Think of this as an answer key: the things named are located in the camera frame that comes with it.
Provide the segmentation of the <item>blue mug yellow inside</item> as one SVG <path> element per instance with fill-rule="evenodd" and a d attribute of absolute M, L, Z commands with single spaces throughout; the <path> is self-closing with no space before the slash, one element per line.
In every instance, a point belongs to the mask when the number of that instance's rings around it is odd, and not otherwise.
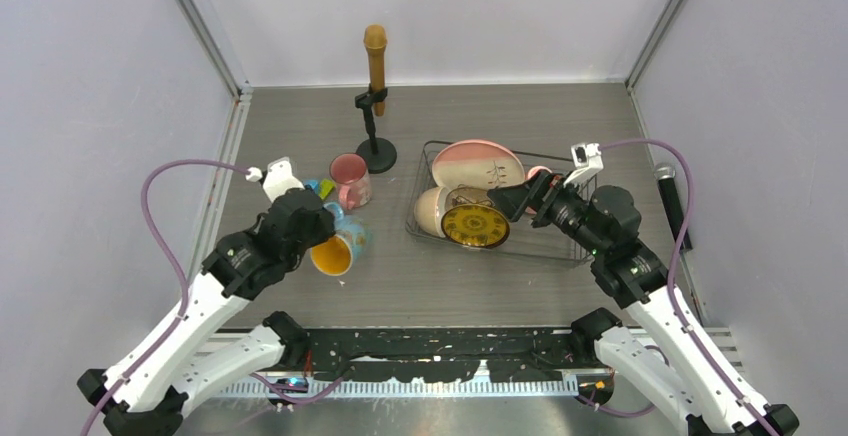
<path fill-rule="evenodd" d="M 347 215 L 339 203 L 327 202 L 324 208 L 334 217 L 335 235 L 313 247 L 309 255 L 319 272 L 339 277 L 349 272 L 362 256 L 371 235 L 364 221 L 357 216 Z"/>

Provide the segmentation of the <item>pink patterned mug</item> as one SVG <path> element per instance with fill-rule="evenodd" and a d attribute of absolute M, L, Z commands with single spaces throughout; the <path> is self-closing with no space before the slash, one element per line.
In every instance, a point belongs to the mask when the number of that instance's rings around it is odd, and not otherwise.
<path fill-rule="evenodd" d="M 330 164 L 330 178 L 338 191 L 338 202 L 346 210 L 362 207 L 372 199 L 366 161 L 355 153 L 337 156 Z"/>

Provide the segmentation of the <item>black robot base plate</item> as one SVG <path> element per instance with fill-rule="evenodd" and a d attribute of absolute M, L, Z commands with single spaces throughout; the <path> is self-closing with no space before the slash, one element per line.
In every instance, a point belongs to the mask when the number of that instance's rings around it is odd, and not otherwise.
<path fill-rule="evenodd" d="M 568 327 L 315 328 L 306 335 L 309 352 L 295 368 L 310 362 L 323 381 L 451 383 L 487 375 L 512 383 L 612 373 Z"/>

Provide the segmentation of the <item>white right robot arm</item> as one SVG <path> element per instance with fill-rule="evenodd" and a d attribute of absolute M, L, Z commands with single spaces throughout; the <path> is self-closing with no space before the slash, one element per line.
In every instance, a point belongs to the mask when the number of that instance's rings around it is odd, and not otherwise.
<path fill-rule="evenodd" d="M 630 381 L 681 435 L 792 435 L 800 421 L 772 404 L 728 361 L 693 316 L 670 271 L 638 237 L 641 215 L 629 191 L 601 186 L 590 198 L 560 175 L 541 170 L 516 186 L 490 189 L 495 207 L 515 221 L 526 209 L 535 227 L 554 225 L 593 257 L 597 285 L 659 347 L 643 347 L 600 308 L 571 325 L 571 353 L 600 362 Z"/>

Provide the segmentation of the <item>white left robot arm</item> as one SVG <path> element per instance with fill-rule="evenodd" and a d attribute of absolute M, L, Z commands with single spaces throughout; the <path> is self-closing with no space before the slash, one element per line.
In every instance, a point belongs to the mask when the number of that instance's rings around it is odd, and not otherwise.
<path fill-rule="evenodd" d="M 344 216 L 310 189 L 277 197 L 249 228 L 222 237 L 187 292 L 120 362 L 89 369 L 77 386 L 112 435 L 172 435 L 199 405 L 249 374 L 298 368 L 308 333 L 275 311 L 242 339 L 199 358 L 197 351 L 266 288 L 328 241 Z"/>

